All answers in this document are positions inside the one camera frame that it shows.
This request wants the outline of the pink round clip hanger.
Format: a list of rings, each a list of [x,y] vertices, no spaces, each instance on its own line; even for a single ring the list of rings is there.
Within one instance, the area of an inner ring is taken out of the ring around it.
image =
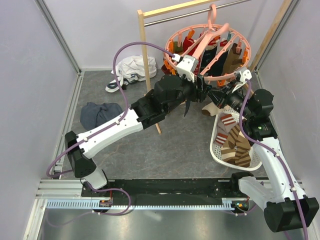
[[[165,49],[180,57],[195,57],[197,65],[193,74],[202,75],[217,86],[233,78],[233,73],[246,67],[252,51],[248,40],[229,23],[216,24],[217,7],[211,4],[207,23],[191,25],[175,32],[165,44]]]

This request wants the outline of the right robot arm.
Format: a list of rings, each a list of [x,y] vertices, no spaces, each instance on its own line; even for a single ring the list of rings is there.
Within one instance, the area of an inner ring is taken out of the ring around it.
[[[306,195],[285,161],[269,118],[273,95],[258,89],[246,99],[238,91],[222,88],[208,95],[218,108],[230,107],[216,117],[211,138],[213,158],[239,169],[231,177],[230,193],[246,194],[254,201],[273,232],[309,227],[320,206]]]

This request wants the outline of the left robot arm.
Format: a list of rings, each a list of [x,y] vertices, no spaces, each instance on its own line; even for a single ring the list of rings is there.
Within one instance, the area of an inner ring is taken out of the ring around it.
[[[81,134],[68,132],[64,142],[74,176],[85,179],[99,197],[106,196],[109,181],[93,157],[114,142],[163,121],[181,103],[188,110],[192,102],[203,102],[212,88],[202,75],[194,82],[185,75],[164,75],[153,89],[117,117]]]

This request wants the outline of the navy christmas sock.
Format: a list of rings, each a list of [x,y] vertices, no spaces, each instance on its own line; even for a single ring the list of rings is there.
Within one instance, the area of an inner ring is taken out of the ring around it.
[[[189,109],[190,109],[190,106],[191,106],[191,100],[190,99],[187,99],[185,101],[185,111],[184,111],[184,117],[187,115]]]

